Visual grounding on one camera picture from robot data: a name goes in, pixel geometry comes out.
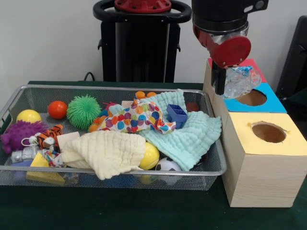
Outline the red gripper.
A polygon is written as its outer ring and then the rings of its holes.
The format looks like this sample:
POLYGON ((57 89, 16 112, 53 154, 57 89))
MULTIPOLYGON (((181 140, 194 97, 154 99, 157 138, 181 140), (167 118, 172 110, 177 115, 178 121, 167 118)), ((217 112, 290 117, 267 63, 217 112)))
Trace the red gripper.
POLYGON ((242 63, 250 54, 251 42, 247 37, 249 24, 237 31, 225 34, 212 34, 193 26, 193 32, 209 53, 212 61, 211 85, 217 95, 224 94, 226 69, 242 63))

